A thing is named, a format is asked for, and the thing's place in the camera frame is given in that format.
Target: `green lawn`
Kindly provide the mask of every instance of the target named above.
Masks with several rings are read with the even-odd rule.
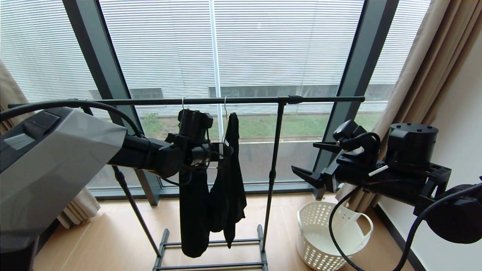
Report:
[[[370,131],[381,116],[380,113],[359,113],[355,121]],[[240,138],[263,138],[273,137],[276,128],[275,115],[238,115],[240,121]],[[281,126],[283,137],[323,136],[328,123],[328,114],[285,114]],[[153,116],[147,116],[143,120],[143,128],[147,136],[164,139],[167,132],[176,132],[176,119],[159,118],[153,121]],[[219,138],[217,118],[214,118],[213,127],[209,130],[211,139]]]

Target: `clothes rack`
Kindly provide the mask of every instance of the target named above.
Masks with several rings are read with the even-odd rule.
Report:
[[[258,238],[254,239],[240,239],[234,240],[233,245],[235,244],[244,244],[244,243],[258,243],[259,250],[261,255],[260,262],[247,262],[247,263],[232,263],[232,264],[210,264],[210,265],[190,265],[190,266],[174,266],[174,267],[162,267],[162,259],[164,257],[165,249],[172,246],[180,246],[181,243],[168,243],[167,239],[169,237],[169,230],[165,229],[164,234],[162,236],[162,240],[160,243],[159,248],[154,242],[152,235],[150,234],[142,215],[135,204],[134,198],[132,197],[129,189],[127,188],[127,183],[125,182],[124,176],[122,173],[119,174],[119,170],[114,168],[115,176],[117,181],[120,183],[120,186],[124,190],[129,203],[131,204],[137,219],[141,223],[141,226],[149,239],[149,242],[154,249],[154,252],[157,255],[153,271],[157,270],[189,270],[189,269],[212,269],[212,268],[233,268],[233,267],[248,267],[248,266],[259,266],[263,271],[268,271],[268,260],[266,257],[266,238],[268,234],[268,223],[269,223],[269,213],[271,210],[271,199],[273,196],[273,187],[274,181],[276,179],[276,161],[278,157],[278,147],[280,144],[280,136],[281,136],[281,123],[283,117],[284,107],[286,105],[292,104],[300,104],[306,102],[357,102],[361,103],[365,101],[364,96],[353,96],[353,97],[301,97],[301,96],[288,96],[288,97],[254,97],[254,98],[182,98],[182,99],[121,99],[121,100],[95,100],[95,102],[100,102],[104,104],[108,104],[111,106],[134,106],[134,105],[200,105],[200,104],[260,104],[260,103],[277,103],[278,104],[278,112],[276,118],[276,130],[275,130],[275,137],[274,137],[274,147],[273,147],[273,157],[271,160],[271,170],[269,172],[269,186],[268,186],[268,203],[266,206],[266,216],[265,216],[265,223],[264,227],[258,225],[257,233]],[[84,112],[91,114],[92,111],[89,107],[82,107]],[[225,241],[210,241],[209,244],[223,244]]]

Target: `black garment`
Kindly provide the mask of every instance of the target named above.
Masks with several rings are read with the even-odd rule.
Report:
[[[199,257],[209,244],[208,182],[206,172],[199,174],[179,171],[179,213],[181,219],[181,249],[191,258]]]
[[[232,113],[229,116],[226,142],[233,153],[218,162],[216,180],[209,193],[210,229],[224,231],[224,238],[231,248],[236,233],[236,223],[244,216],[246,195],[239,162],[239,121]]]

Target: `white plastic basket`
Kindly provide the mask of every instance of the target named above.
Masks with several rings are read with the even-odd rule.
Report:
[[[334,206],[333,203],[317,201],[306,204],[298,211],[299,236],[296,247],[303,261],[314,270],[334,271],[346,263],[332,242],[328,230],[328,221]],[[333,234],[340,248],[351,259],[352,255],[368,243],[373,222],[367,215],[342,206],[336,212],[333,217]],[[370,223],[370,231],[366,235],[357,223],[360,216],[364,216]]]

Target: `curtain fold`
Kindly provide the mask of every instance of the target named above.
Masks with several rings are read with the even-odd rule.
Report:
[[[379,159],[385,155],[392,123],[431,124],[435,120],[440,103],[481,31],[481,11],[480,0],[430,3],[387,108],[373,129],[382,138]],[[337,199],[353,189],[352,185],[343,185]],[[380,198],[359,191],[351,197],[349,206],[364,212]]]
[[[10,103],[23,104],[28,103],[28,101],[0,59],[0,110],[8,110],[8,104]],[[0,123],[0,135],[6,133],[31,115],[33,115],[33,113],[24,114]],[[72,224],[80,224],[94,217],[99,209],[100,205],[95,197],[87,188],[84,188],[74,200],[65,207],[63,213],[61,213],[57,219],[64,227],[69,228]]]

